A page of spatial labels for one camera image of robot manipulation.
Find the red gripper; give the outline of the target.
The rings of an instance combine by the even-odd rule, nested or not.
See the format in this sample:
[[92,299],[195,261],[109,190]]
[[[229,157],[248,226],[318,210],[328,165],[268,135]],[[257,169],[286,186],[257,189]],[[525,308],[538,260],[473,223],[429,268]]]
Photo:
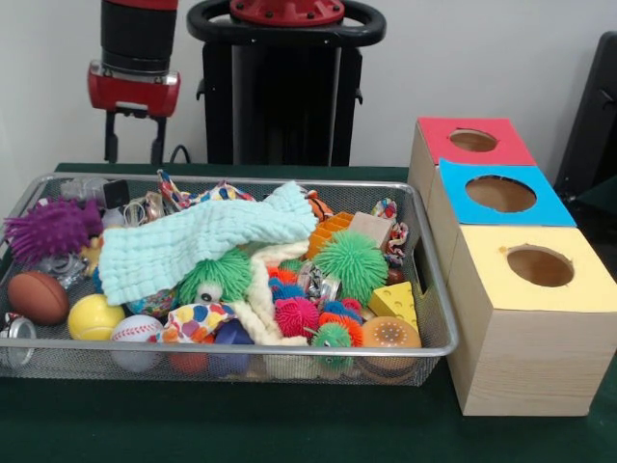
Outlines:
[[116,112],[145,112],[156,122],[156,135],[151,144],[150,163],[162,164],[167,118],[175,110],[181,85],[177,71],[165,75],[130,74],[106,67],[99,60],[89,65],[88,92],[93,108],[105,110],[105,152],[109,163],[118,162],[119,139],[115,131]]

